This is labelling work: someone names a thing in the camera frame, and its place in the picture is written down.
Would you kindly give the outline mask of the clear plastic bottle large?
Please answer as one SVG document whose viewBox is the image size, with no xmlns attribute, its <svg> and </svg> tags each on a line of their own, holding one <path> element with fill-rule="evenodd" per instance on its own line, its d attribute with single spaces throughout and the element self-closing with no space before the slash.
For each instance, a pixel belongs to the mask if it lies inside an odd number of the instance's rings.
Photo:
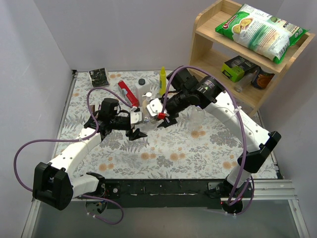
<svg viewBox="0 0 317 238">
<path fill-rule="evenodd" d="M 188 129 L 190 132 L 199 130 L 205 118 L 205 111 L 200 107 L 194 107 L 191 111 Z"/>
</svg>

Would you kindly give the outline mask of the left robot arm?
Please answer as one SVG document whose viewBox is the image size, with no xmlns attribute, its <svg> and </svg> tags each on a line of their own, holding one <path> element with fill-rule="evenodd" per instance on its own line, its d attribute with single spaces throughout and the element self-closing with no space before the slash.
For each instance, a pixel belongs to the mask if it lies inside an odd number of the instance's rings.
<svg viewBox="0 0 317 238">
<path fill-rule="evenodd" d="M 65 209 L 72 198 L 87 194 L 101 198 L 106 194 L 106 180 L 102 175 L 87 172 L 72 178 L 78 165 L 114 130 L 126 132 L 130 141 L 147 135 L 135 128 L 143 121 L 142 112 L 132 107 L 127 116 L 121 116 L 119 101 L 105 98 L 98 111 L 93 112 L 77 136 L 77 141 L 48 163 L 35 167 L 33 198 L 58 210 Z"/>
</svg>

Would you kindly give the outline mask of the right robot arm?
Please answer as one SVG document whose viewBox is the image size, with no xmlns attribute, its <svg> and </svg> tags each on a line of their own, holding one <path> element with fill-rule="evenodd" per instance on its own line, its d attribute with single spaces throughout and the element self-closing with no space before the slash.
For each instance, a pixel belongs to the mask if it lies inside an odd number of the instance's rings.
<svg viewBox="0 0 317 238">
<path fill-rule="evenodd" d="M 243 152 L 237 165 L 225 179 L 224 191 L 235 197 L 242 191 L 242 184 L 258 172 L 267 157 L 281 139 L 277 131 L 269 132 L 254 122 L 243 110 L 238 108 L 233 94 L 223 83 L 208 72 L 198 80 L 190 72 L 189 66 L 181 66 L 167 76 L 167 88 L 173 87 L 176 94 L 161 99 L 162 110 L 157 118 L 162 119 L 161 127 L 177 123 L 178 114 L 189 106 L 198 106 L 217 118 L 237 137 Z"/>
</svg>

